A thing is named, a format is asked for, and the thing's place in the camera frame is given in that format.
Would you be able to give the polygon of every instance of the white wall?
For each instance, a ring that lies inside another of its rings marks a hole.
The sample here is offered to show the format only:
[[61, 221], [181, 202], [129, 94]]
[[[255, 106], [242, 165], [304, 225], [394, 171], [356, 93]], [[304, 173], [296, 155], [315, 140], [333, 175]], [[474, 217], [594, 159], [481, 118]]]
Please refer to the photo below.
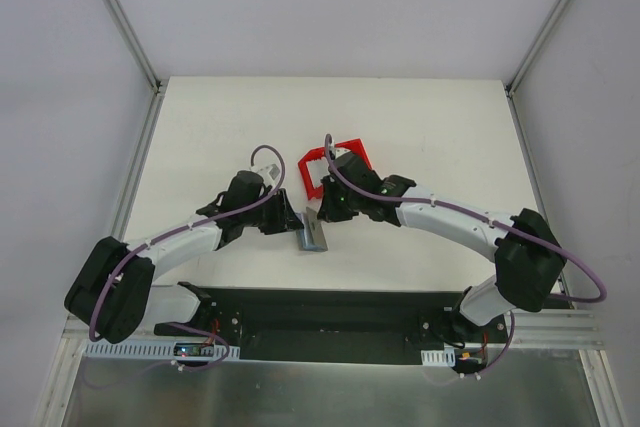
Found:
[[[596, 307], [640, 425], [640, 0], [576, 0], [516, 96], [560, 240], [603, 277]], [[593, 293], [582, 277], [571, 284]]]
[[120, 0], [159, 75], [510, 80], [555, 0]]
[[0, 0], [0, 425], [28, 425], [150, 91], [101, 0]]

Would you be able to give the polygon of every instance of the cable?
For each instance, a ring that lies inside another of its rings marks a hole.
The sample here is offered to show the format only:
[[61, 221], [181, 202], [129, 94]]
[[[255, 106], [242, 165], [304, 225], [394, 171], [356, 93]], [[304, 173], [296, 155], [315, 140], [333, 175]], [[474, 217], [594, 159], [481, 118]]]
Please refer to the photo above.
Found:
[[500, 362], [501, 359], [504, 358], [504, 354], [506, 354], [507, 350], [509, 350], [509, 347], [511, 347], [511, 342], [513, 342], [513, 335], [516, 332], [516, 316], [513, 314], [512, 311], [509, 311], [509, 317], [511, 319], [511, 328], [509, 329], [509, 337], [507, 337], [507, 341], [505, 342], [504, 347], [502, 348], [500, 353], [496, 356], [496, 358], [493, 359], [489, 365], [487, 365], [484, 369], [480, 371], [481, 374], [484, 374], [490, 371], [491, 369], [493, 369], [495, 365], [498, 362]]
[[466, 207], [453, 204], [451, 202], [444, 202], [442, 200], [432, 200], [432, 199], [425, 199], [425, 198], [414, 198], [414, 197], [385, 197], [383, 195], [372, 194], [371, 192], [367, 192], [366, 190], [361, 189], [357, 185], [352, 184], [349, 180], [347, 180], [344, 177], [344, 175], [342, 175], [338, 171], [333, 159], [331, 158], [330, 151], [331, 151], [332, 141], [333, 139], [331, 138], [331, 134], [327, 134], [324, 138], [324, 155], [327, 158], [327, 162], [329, 163], [329, 169], [343, 184], [345, 184], [347, 187], [357, 192], [358, 194], [363, 195], [364, 197], [369, 197], [370, 199], [373, 199], [373, 200], [381, 201], [381, 202], [411, 202], [411, 203], [417, 203], [417, 204], [429, 204], [434, 207], [436, 206], [444, 207], [445, 209], [453, 210], [455, 212], [472, 217], [476, 220], [484, 222], [485, 224], [493, 225], [498, 229], [501, 229], [501, 230], [504, 230], [505, 232], [516, 235], [521, 239], [528, 240], [529, 242], [533, 242], [534, 244], [538, 244], [539, 246], [544, 247], [545, 249], [548, 249], [567, 260], [570, 260], [576, 265], [576, 267], [578, 267], [582, 272], [584, 272], [584, 274], [587, 277], [589, 277], [589, 279], [591, 279], [591, 281], [595, 284], [595, 286], [598, 288], [598, 291], [599, 291], [597, 297], [571, 297], [569, 295], [564, 295], [564, 294], [550, 294], [549, 298], [564, 300], [564, 301], [590, 303], [590, 304], [603, 302], [607, 298], [607, 288], [605, 287], [602, 280], [596, 275], [596, 273], [593, 270], [591, 270], [577, 256], [573, 255], [571, 252], [563, 249], [562, 247], [552, 244], [551, 242], [547, 242], [546, 240], [542, 240], [538, 237], [527, 234], [526, 232], [516, 229], [515, 227], [511, 227], [509, 225], [503, 224], [502, 222], [492, 221], [491, 219], [489, 219], [489, 217], [486, 217], [482, 214], [474, 212], [473, 210], [467, 209]]
[[256, 147], [254, 149], [254, 151], [251, 153], [251, 164], [253, 165], [253, 161], [254, 158], [256, 156], [256, 154], [260, 151], [260, 150], [270, 150], [271, 152], [273, 152], [275, 154], [275, 156], [278, 158], [278, 162], [280, 162], [280, 178], [278, 179], [278, 183], [276, 184], [276, 186], [271, 189], [267, 195], [265, 195], [264, 197], [262, 197], [261, 199], [253, 202], [252, 204], [249, 205], [245, 205], [244, 207], [240, 207], [239, 209], [235, 209], [235, 210], [231, 210], [229, 212], [223, 212], [221, 214], [217, 214], [214, 215], [213, 217], [210, 217], [208, 219], [202, 219], [199, 220], [198, 222], [194, 222], [193, 225], [190, 227], [188, 225], [183, 225], [181, 227], [176, 227], [175, 229], [172, 229], [168, 232], [165, 232], [164, 234], [161, 234], [153, 239], [151, 239], [151, 241], [149, 241], [148, 244], [142, 244], [139, 247], [136, 247], [135, 249], [133, 249], [131, 252], [129, 252], [119, 263], [118, 265], [116, 265], [116, 268], [113, 269], [113, 272], [111, 272], [111, 275], [109, 277], [109, 279], [107, 280], [107, 282], [104, 284], [104, 287], [102, 288], [102, 291], [100, 292], [100, 295], [98, 296], [98, 300], [96, 302], [95, 307], [93, 308], [93, 313], [91, 314], [91, 321], [89, 322], [89, 339], [91, 339], [92, 342], [97, 342], [98, 340], [102, 339], [101, 336], [96, 335], [96, 324], [98, 323], [98, 317], [100, 316], [100, 312], [102, 310], [102, 306], [104, 305], [105, 299], [107, 298], [107, 294], [109, 293], [109, 290], [111, 289], [111, 287], [113, 286], [116, 277], [118, 277], [118, 275], [120, 275], [120, 273], [122, 272], [122, 270], [125, 268], [125, 266], [129, 263], [129, 261], [131, 259], [133, 259], [136, 255], [138, 255], [140, 252], [143, 252], [144, 250], [148, 249], [149, 247], [158, 244], [159, 242], [162, 242], [163, 240], [166, 240], [170, 237], [173, 237], [174, 235], [180, 234], [182, 232], [185, 232], [193, 227], [200, 227], [202, 225], [206, 225], [206, 224], [210, 224], [211, 222], [215, 222], [217, 220], [220, 219], [225, 219], [227, 217], [231, 217], [233, 215], [238, 215], [241, 214], [243, 212], [247, 212], [248, 210], [251, 209], [255, 209], [256, 207], [258, 207], [259, 205], [264, 204], [267, 200], [269, 200], [271, 197], [273, 197], [278, 190], [280, 189], [280, 187], [282, 187], [282, 183], [284, 182], [284, 177], [285, 177], [285, 164], [284, 164], [284, 159], [282, 158], [282, 155], [280, 155], [280, 152], [278, 152], [274, 147], [271, 147], [270, 145], [260, 145], [258, 147]]
[[[170, 325], [171, 327], [174, 327], [176, 329], [184, 330], [185, 332], [189, 332], [191, 334], [202, 335], [204, 337], [213, 337], [217, 342], [219, 342], [220, 344], [222, 344], [225, 347], [224, 354], [222, 354], [222, 356], [220, 358], [218, 358], [216, 360], [212, 360], [211, 362], [208, 362], [207, 365], [203, 365], [203, 366], [200, 366], [200, 367], [191, 367], [191, 366], [188, 366], [188, 365], [181, 364], [181, 366], [180, 366], [181, 368], [178, 368], [178, 370], [180, 370], [180, 371], [186, 370], [187, 372], [200, 372], [202, 370], [208, 370], [208, 369], [218, 365], [223, 360], [225, 360], [227, 357], [229, 357], [229, 354], [231, 353], [231, 347], [229, 347], [229, 344], [222, 337], [219, 337], [219, 336], [217, 336], [215, 334], [211, 334], [211, 332], [205, 332], [204, 330], [194, 329], [193, 327], [189, 327], [188, 325], [182, 325], [182, 324], [178, 324], [176, 322], [170, 322], [168, 325]], [[153, 370], [156, 367], [160, 367], [161, 365], [175, 365], [175, 363], [176, 363], [175, 360], [160, 360], [158, 362], [154, 362], [153, 364], [147, 365], [145, 368], [138, 370], [137, 372], [133, 373], [132, 375], [130, 375], [128, 377], [125, 377], [125, 378], [120, 379], [120, 380], [116, 380], [115, 382], [112, 382], [112, 383], [106, 384], [106, 385], [97, 385], [97, 384], [94, 384], [94, 383], [92, 383], [91, 381], [89, 381], [87, 379], [87, 375], [86, 375], [87, 364], [86, 364], [86, 362], [80, 365], [80, 370], [79, 370], [78, 375], [80, 376], [80, 380], [82, 381], [83, 385], [86, 385], [90, 389], [92, 389], [92, 390], [106, 390], [106, 389], [110, 389], [112, 387], [115, 387], [117, 385], [126, 384], [128, 382], [131, 382], [132, 380], [135, 380], [138, 377], [143, 376], [144, 374], [146, 374], [150, 370]]]

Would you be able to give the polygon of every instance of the white table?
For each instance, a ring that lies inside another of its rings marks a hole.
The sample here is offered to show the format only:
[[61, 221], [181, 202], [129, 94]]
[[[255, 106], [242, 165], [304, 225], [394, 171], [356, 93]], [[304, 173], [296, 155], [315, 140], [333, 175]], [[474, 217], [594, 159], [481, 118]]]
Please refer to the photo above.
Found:
[[[360, 137], [381, 177], [399, 174], [459, 201], [535, 209], [503, 86], [498, 81], [173, 77], [127, 228], [147, 237], [186, 219], [227, 188], [262, 143], [287, 162], [294, 209], [308, 204], [297, 161], [323, 144]], [[258, 162], [271, 162], [265, 152]], [[319, 207], [314, 201], [312, 206]], [[220, 251], [159, 279], [196, 285], [458, 291], [493, 265], [435, 235], [360, 216], [324, 224], [326, 253], [298, 250], [293, 233], [245, 229]]]

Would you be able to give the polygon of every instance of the red plastic object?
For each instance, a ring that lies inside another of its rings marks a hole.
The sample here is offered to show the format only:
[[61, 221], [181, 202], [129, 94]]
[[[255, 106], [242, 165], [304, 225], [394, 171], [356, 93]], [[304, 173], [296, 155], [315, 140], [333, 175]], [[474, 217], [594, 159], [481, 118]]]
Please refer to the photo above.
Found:
[[[367, 163], [367, 167], [371, 168], [371, 162], [367, 157], [367, 152], [364, 150], [364, 145], [360, 139], [347, 140], [346, 142], [340, 142], [336, 144], [336, 147], [342, 147], [348, 149], [354, 154], [359, 155]], [[318, 147], [317, 149], [311, 149], [305, 154], [298, 162], [298, 169], [300, 169], [300, 175], [302, 175], [302, 182], [304, 183], [304, 189], [307, 191], [307, 199], [322, 199], [323, 188], [322, 185], [318, 187], [313, 186], [311, 180], [311, 174], [309, 174], [309, 168], [307, 162], [314, 160], [320, 160], [324, 157], [324, 147]]]

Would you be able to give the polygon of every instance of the metal frame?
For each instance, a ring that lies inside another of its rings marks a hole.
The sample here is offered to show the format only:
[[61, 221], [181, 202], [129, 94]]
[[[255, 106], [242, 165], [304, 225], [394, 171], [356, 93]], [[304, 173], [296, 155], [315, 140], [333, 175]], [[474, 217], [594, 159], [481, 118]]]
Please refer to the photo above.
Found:
[[549, 12], [546, 19], [542, 23], [542, 27], [540, 27], [540, 30], [536, 34], [531, 47], [529, 47], [529, 50], [524, 56], [524, 59], [522, 59], [522, 62], [520, 62], [520, 65], [516, 69], [513, 80], [507, 85], [507, 93], [509, 97], [513, 96], [513, 93], [522, 83], [522, 80], [527, 75], [529, 68], [537, 58], [538, 54], [541, 52], [542, 48], [547, 43], [547, 40], [549, 40], [549, 36], [551, 35], [551, 33], [558, 26], [560, 20], [562, 19], [572, 1], [573, 0], [557, 0], [551, 8], [551, 12]]
[[111, 18], [113, 19], [113, 22], [118, 28], [118, 31], [120, 31], [120, 34], [122, 35], [122, 40], [124, 40], [124, 43], [127, 44], [127, 47], [131, 51], [131, 54], [133, 55], [136, 62], [138, 63], [138, 67], [140, 67], [140, 70], [142, 71], [145, 78], [147, 79], [149, 86], [154, 91], [154, 93], [157, 93], [160, 87], [160, 79], [158, 78], [155, 70], [153, 69], [151, 62], [147, 57], [147, 54], [145, 54], [142, 48], [142, 44], [140, 43], [138, 36], [133, 30], [133, 27], [131, 26], [131, 22], [129, 22], [127, 15], [124, 13], [124, 9], [122, 8], [120, 1], [119, 0], [103, 0], [103, 1], [104, 1], [105, 7], [109, 11], [109, 14], [111, 15]]
[[87, 342], [87, 340], [65, 336], [60, 340], [52, 364], [53, 369], [49, 374], [33, 425], [39, 427], [62, 425]]
[[144, 123], [142, 125], [142, 131], [136, 144], [131, 162], [129, 163], [129, 170], [125, 184], [118, 197], [118, 210], [116, 211], [113, 223], [111, 224], [111, 235], [116, 239], [121, 239], [127, 230], [127, 224], [129, 223], [129, 216], [131, 215], [131, 209], [133, 208], [133, 201], [135, 200], [138, 185], [140, 184], [140, 177], [142, 177], [142, 170], [144, 163], [147, 160], [147, 154], [149, 153], [149, 147], [151, 146], [151, 138], [156, 128], [158, 116], [160, 115], [160, 108], [162, 107], [162, 101], [164, 100], [164, 94], [166, 92], [167, 84], [161, 82], [158, 91], [151, 99], [151, 104], [147, 110]]
[[[145, 76], [154, 96], [149, 106], [135, 153], [130, 162], [129, 174], [118, 199], [111, 233], [122, 237], [127, 226], [136, 190], [142, 175], [144, 162], [151, 144], [153, 131], [159, 116], [166, 82], [162, 82], [144, 52], [131, 23], [119, 0], [103, 0], [116, 27], [122, 35], [127, 48], [134, 56], [140, 70]], [[545, 46], [549, 36], [562, 20], [572, 0], [557, 0], [545, 18], [531, 47], [520, 63], [516, 73], [506, 87], [514, 125], [518, 134], [527, 171], [534, 190], [536, 203], [540, 212], [545, 209], [537, 181], [535, 164], [529, 149], [526, 135], [520, 124], [513, 95], [526, 77], [531, 65]], [[516, 336], [513, 348], [529, 349], [571, 349], [580, 351], [585, 374], [591, 390], [599, 421], [603, 426], [626, 425], [620, 398], [613, 382], [606, 352], [601, 350], [603, 342], [600, 337], [596, 319], [588, 311], [543, 311], [541, 314], [516, 312]], [[147, 342], [154, 337], [154, 342], [161, 342], [152, 332], [138, 331], [131, 337], [132, 341], [143, 339]], [[80, 364], [81, 354], [87, 341], [87, 327], [78, 319], [70, 316], [62, 335], [53, 363], [48, 383], [40, 402], [36, 425], [60, 426], [71, 396], [73, 383]]]

